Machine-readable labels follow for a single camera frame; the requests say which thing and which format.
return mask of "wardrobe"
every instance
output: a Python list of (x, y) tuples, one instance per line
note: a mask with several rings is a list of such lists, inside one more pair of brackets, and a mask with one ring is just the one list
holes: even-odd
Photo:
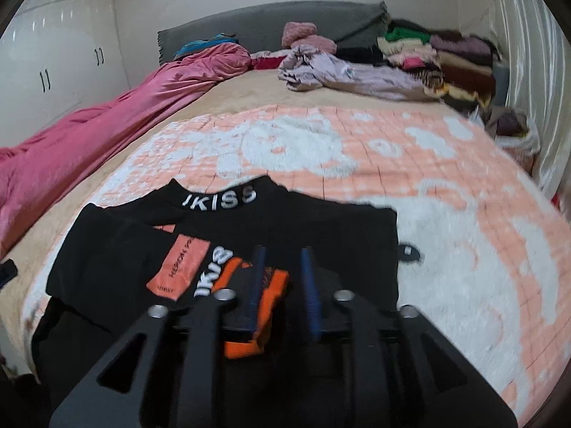
[(113, 0), (25, 0), (0, 39), (0, 147), (126, 90)]

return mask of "white sheer curtain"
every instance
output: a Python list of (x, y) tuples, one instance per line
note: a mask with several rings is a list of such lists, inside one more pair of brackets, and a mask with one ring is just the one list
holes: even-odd
[[(541, 153), (533, 177), (551, 199), (562, 181), (571, 183), (571, 46), (543, 0), (493, 0), (490, 9), (491, 33), (509, 58), (507, 105), (537, 125)], [(563, 203), (571, 208), (568, 193)]]

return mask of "headboard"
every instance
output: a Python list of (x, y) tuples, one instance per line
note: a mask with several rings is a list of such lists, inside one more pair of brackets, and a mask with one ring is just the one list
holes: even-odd
[(347, 1), (288, 1), (234, 9), (159, 32), (159, 62), (174, 57), (186, 43), (216, 34), (236, 34), (250, 53), (281, 49), (286, 22), (313, 22), (318, 34), (339, 40), (340, 47), (371, 46), (385, 33), (388, 12), (377, 4)]

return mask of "pink fluffy pillow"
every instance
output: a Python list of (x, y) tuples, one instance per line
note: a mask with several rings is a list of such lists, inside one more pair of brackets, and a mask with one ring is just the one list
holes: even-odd
[(330, 53), (334, 55), (337, 52), (337, 45), (333, 40), (321, 37), (320, 35), (309, 35), (301, 40), (294, 41), (291, 44), (292, 48), (299, 47), (299, 45), (311, 45), (318, 50), (324, 51), (325, 53)]
[(287, 22), (282, 35), (282, 47), (289, 48), (294, 41), (316, 34), (317, 31), (313, 22)]

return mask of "metal bolt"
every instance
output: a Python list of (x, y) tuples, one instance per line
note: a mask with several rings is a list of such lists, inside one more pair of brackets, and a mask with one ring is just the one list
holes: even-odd
[(236, 291), (224, 288), (214, 293), (214, 297), (218, 301), (232, 301), (236, 297)]
[(168, 308), (166, 306), (155, 304), (154, 306), (149, 307), (147, 314), (155, 319), (162, 319), (166, 314), (168, 314)]
[(355, 293), (350, 290), (339, 290), (333, 293), (333, 297), (335, 298), (335, 301), (339, 302), (352, 301), (355, 297)]
[(403, 306), (400, 308), (400, 314), (405, 319), (416, 319), (420, 315), (419, 310), (414, 306)]

